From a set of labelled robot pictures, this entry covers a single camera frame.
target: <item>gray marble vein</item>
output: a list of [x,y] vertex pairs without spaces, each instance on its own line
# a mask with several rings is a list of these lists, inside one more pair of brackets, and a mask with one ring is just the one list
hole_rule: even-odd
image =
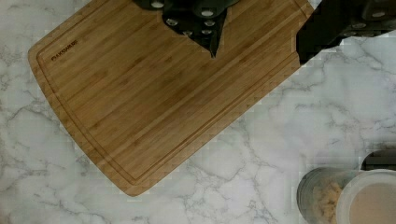
[[[311,1],[315,7],[320,1]],[[292,224],[302,176],[396,144],[396,33],[321,52],[139,197],[50,109],[27,50],[87,0],[0,2],[0,223]]]

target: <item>jar lid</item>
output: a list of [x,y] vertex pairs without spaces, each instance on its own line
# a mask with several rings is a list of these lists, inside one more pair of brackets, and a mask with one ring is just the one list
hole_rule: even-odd
[[343,189],[336,206],[337,223],[350,224],[350,208],[358,193],[375,184],[386,184],[396,188],[396,171],[372,170],[353,178]]

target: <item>bamboo cutting board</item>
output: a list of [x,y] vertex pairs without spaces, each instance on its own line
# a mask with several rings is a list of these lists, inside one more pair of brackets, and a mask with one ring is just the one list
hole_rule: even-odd
[[152,187],[300,65],[305,0],[241,0],[218,56],[132,0],[93,0],[29,51],[64,127],[125,193]]

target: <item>engraved logo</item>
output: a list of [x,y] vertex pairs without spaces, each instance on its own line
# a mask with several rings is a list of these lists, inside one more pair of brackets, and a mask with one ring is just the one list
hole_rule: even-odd
[[61,51],[59,51],[59,53],[57,53],[56,55],[54,55],[51,58],[52,61],[55,62],[59,57],[61,57],[62,55],[66,54],[66,52],[69,51],[71,48],[73,48],[76,44],[77,44],[77,40],[75,40],[72,43],[70,43],[69,45],[67,45],[66,48],[62,49]]

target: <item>white marble countertop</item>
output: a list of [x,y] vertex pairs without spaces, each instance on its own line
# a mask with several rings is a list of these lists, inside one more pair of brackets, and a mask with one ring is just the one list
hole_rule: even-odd
[[396,144],[396,33],[349,38],[260,100],[139,197],[120,192],[60,125],[27,50],[87,0],[0,3],[0,223],[304,223],[319,166],[357,169]]

